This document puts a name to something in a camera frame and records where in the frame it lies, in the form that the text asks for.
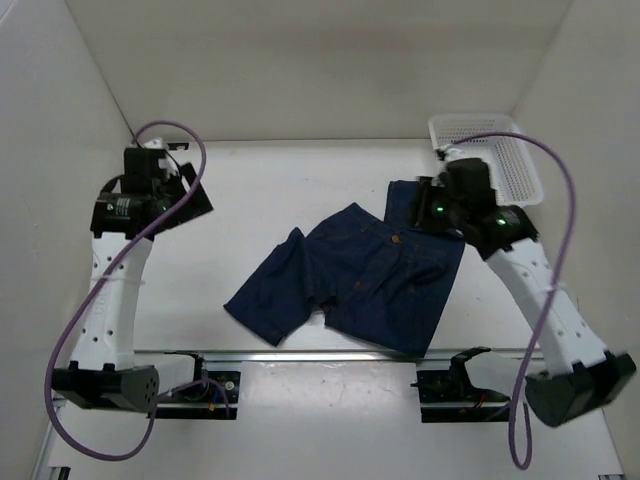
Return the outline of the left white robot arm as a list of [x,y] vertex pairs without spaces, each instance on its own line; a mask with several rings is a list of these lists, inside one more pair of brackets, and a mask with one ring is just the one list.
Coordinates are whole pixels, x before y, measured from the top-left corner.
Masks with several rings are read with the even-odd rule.
[[124,151],[124,172],[94,204],[91,287],[97,294],[80,316],[67,366],[54,369],[52,389],[83,409],[148,414],[159,395],[176,388],[186,399],[206,395],[210,377],[193,354],[168,354],[153,364],[136,359],[134,320],[142,275],[156,235],[213,207],[194,186],[192,164],[174,161],[161,140]]

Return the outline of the dark blue denim trousers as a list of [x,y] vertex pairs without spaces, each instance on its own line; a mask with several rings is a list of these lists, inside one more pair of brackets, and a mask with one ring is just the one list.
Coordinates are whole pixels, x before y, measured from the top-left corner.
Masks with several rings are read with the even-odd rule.
[[385,215],[357,203],[309,234],[294,228],[224,308],[272,346],[320,310],[326,327],[405,355],[427,352],[448,301],[465,244],[428,234],[410,217],[419,185],[388,185]]

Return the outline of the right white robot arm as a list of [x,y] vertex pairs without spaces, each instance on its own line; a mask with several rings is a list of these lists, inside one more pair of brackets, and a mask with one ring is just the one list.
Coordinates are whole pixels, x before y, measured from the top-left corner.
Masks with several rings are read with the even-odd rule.
[[448,161],[437,176],[419,177],[411,221],[427,233],[459,232],[506,286],[544,355],[545,370],[526,374],[520,390],[545,425],[609,405],[635,375],[632,357],[612,352],[554,282],[524,209],[498,202],[486,162]]

